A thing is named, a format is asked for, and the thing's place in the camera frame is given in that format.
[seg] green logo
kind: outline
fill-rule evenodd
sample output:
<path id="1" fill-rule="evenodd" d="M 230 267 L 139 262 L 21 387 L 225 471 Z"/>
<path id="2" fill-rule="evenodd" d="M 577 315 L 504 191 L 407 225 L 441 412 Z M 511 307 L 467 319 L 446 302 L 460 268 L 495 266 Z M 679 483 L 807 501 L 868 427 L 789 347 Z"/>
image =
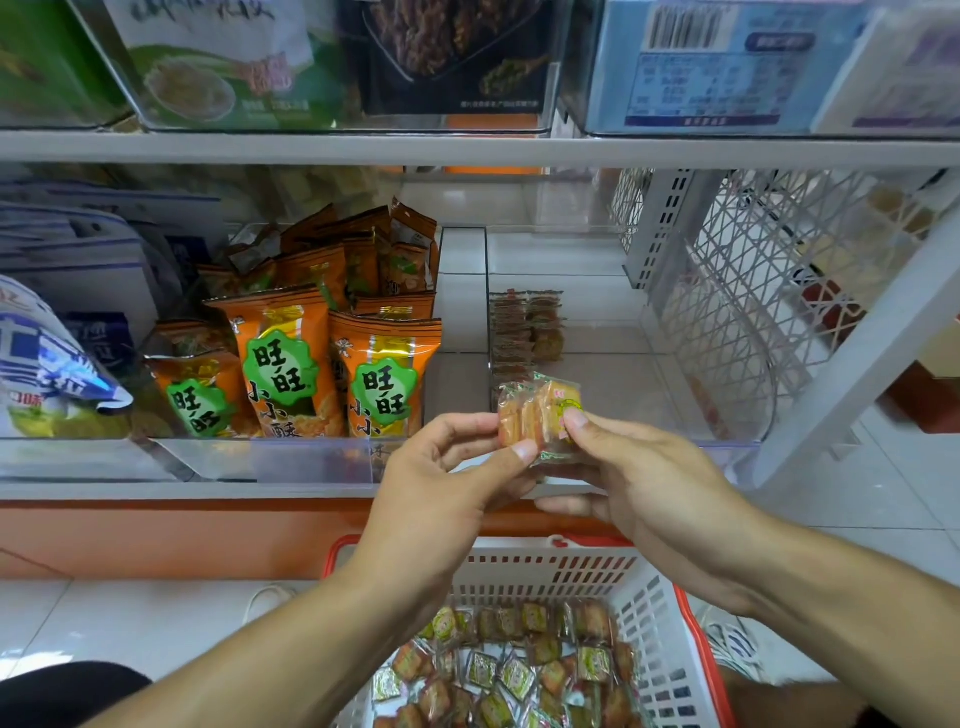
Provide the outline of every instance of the green logo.
<path id="1" fill-rule="evenodd" d="M 234 409 L 219 387 L 208 387 L 197 379 L 187 379 L 167 387 L 170 404 L 183 423 L 197 437 L 215 437 L 230 424 Z"/>
<path id="2" fill-rule="evenodd" d="M 361 364 L 350 385 L 353 395 L 381 425 L 410 417 L 410 395 L 417 388 L 417 372 L 401 367 L 395 359 Z"/>
<path id="3" fill-rule="evenodd" d="M 243 373 L 270 400 L 290 406 L 317 394 L 320 367 L 310 358 L 310 347 L 305 341 L 291 339 L 274 329 L 247 342 Z"/>

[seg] right hand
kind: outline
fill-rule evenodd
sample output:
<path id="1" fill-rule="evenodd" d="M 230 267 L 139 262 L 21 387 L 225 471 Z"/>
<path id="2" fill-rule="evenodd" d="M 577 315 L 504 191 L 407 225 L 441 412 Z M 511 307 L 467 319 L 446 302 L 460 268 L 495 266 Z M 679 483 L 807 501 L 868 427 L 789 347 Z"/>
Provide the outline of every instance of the right hand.
<path id="1" fill-rule="evenodd" d="M 564 425 L 594 462 L 545 466 L 605 495 L 543 497 L 547 513 L 611 522 L 667 578 L 704 601 L 747 617 L 752 592 L 740 577 L 776 522 L 741 496 L 713 461 L 683 437 L 569 407 Z"/>

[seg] barcode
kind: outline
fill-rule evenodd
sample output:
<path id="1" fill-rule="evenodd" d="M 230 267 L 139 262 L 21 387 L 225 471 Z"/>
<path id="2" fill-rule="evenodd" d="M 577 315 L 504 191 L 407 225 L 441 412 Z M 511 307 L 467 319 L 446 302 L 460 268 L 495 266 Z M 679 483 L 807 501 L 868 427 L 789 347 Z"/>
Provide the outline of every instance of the barcode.
<path id="1" fill-rule="evenodd" d="M 647 50 L 711 50 L 720 43 L 725 8 L 654 8 Z"/>

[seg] red basket rim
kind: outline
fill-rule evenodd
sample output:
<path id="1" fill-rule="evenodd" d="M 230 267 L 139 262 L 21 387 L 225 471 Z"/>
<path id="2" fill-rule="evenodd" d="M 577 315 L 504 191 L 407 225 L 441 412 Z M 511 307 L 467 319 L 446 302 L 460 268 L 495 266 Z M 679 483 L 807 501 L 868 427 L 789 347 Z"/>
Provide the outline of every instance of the red basket rim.
<path id="1" fill-rule="evenodd" d="M 588 548 L 618 548 L 633 547 L 633 543 L 627 539 L 614 538 L 608 536 L 568 536 L 564 538 L 572 541 L 577 546 Z M 356 546 L 360 543 L 360 534 L 349 534 L 337 539 L 330 551 L 326 554 L 326 564 L 324 564 L 324 576 L 326 579 L 337 568 L 337 558 L 340 552 L 347 546 Z M 677 603 L 680 605 L 680 613 L 684 616 L 687 628 L 693 635 L 693 641 L 697 645 L 697 652 L 700 655 L 700 664 L 704 668 L 704 675 L 707 677 L 707 687 L 710 690 L 710 697 L 713 700 L 713 708 L 717 713 L 717 719 L 720 721 L 721 728 L 736 728 L 736 717 L 733 715 L 733 708 L 730 703 L 730 697 L 727 695 L 727 688 L 723 684 L 723 677 L 720 675 L 720 668 L 716 660 L 713 659 L 713 651 L 707 635 L 704 634 L 700 622 L 693 616 L 693 610 L 690 608 L 690 601 L 686 598 L 686 592 L 673 585 L 674 592 L 677 594 Z"/>

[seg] metal shelf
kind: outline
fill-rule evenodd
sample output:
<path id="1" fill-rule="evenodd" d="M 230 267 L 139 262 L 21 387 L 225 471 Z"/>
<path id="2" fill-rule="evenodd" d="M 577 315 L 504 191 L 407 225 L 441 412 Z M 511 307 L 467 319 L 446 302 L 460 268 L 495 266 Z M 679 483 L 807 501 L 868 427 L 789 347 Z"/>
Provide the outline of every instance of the metal shelf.
<path id="1" fill-rule="evenodd" d="M 4 131 L 0 161 L 869 170 L 960 166 L 960 140 Z"/>

